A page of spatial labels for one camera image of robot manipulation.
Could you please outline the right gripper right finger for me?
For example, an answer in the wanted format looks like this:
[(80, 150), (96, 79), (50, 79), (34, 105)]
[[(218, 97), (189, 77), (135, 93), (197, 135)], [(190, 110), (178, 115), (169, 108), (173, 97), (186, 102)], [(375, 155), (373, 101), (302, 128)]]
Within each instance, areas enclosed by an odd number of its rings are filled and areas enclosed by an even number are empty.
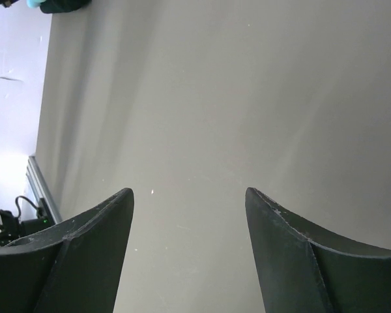
[(266, 312), (391, 312), (391, 250), (327, 230), (256, 188), (245, 208)]

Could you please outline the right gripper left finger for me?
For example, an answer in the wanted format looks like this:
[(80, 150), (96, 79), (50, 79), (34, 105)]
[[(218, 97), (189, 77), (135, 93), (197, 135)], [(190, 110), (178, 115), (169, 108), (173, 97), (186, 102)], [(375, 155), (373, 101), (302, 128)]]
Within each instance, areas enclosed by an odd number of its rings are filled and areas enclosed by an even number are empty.
[(113, 312), (134, 212), (124, 188), (0, 246), (0, 312)]

